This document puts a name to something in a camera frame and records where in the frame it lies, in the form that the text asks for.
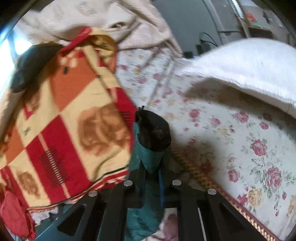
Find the white floral leaf bedspread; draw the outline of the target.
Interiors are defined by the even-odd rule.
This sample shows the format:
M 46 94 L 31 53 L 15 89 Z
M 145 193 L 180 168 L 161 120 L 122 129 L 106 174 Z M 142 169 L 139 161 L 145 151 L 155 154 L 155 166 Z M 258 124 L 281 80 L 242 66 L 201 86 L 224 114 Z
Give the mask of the white floral leaf bedspread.
M 158 230 L 144 241 L 178 241 L 178 217 L 176 208 L 165 209 L 163 220 Z

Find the white rose print sheet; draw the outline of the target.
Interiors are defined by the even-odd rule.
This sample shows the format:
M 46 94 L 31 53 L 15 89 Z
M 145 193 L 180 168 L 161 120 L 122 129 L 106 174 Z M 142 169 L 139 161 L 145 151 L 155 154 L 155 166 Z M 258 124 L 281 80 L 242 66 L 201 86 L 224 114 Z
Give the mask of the white rose print sheet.
M 168 48 L 120 51 L 116 76 L 136 106 L 169 124 L 173 170 L 193 188 L 218 186 L 271 236 L 295 227 L 295 119 L 195 73 Z

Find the red cream rose blanket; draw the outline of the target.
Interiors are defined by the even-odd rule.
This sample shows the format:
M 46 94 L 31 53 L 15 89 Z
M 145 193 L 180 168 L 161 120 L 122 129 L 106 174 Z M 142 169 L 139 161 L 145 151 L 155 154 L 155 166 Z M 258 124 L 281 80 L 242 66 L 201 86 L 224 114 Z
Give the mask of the red cream rose blanket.
M 1 142 L 1 192 L 22 208 L 49 209 L 127 175 L 136 108 L 116 58 L 107 32 L 85 28 L 21 94 Z

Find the white towel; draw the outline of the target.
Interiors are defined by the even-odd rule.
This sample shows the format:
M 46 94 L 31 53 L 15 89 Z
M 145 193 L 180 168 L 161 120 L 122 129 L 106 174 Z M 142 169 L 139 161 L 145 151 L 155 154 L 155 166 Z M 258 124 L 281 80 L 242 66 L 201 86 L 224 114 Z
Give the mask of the white towel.
M 191 61 L 183 73 L 217 79 L 295 117 L 295 48 L 286 43 L 231 42 Z

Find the beige crumpled sheet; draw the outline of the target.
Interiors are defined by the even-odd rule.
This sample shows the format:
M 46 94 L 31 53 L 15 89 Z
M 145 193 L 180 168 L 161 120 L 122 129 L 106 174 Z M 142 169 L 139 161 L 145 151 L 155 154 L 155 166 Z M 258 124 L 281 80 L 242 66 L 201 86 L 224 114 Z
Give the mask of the beige crumpled sheet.
M 175 56 L 182 55 L 170 27 L 151 1 L 38 1 L 15 30 L 32 44 L 66 44 L 84 27 L 104 30 L 121 50 L 165 43 Z

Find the teal puffer jacket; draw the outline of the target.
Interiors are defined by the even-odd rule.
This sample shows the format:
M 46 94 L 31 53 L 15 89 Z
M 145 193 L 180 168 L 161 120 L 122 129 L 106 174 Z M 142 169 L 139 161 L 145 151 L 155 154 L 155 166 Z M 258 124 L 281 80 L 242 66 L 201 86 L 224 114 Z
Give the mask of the teal puffer jacket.
M 143 240 L 154 234 L 163 219 L 162 177 L 159 172 L 171 145 L 169 124 L 159 115 L 138 109 L 133 124 L 133 150 L 129 171 L 144 166 L 140 180 L 145 183 L 143 207 L 129 208 L 125 225 L 125 240 Z

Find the red heart ruffled pillow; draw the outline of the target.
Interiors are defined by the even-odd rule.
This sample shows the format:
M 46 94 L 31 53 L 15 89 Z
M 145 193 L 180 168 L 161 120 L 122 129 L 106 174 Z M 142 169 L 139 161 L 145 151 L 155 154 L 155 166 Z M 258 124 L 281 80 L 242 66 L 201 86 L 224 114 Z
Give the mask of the red heart ruffled pillow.
M 6 191 L 1 202 L 1 218 L 5 226 L 18 237 L 34 240 L 35 223 L 15 195 Z

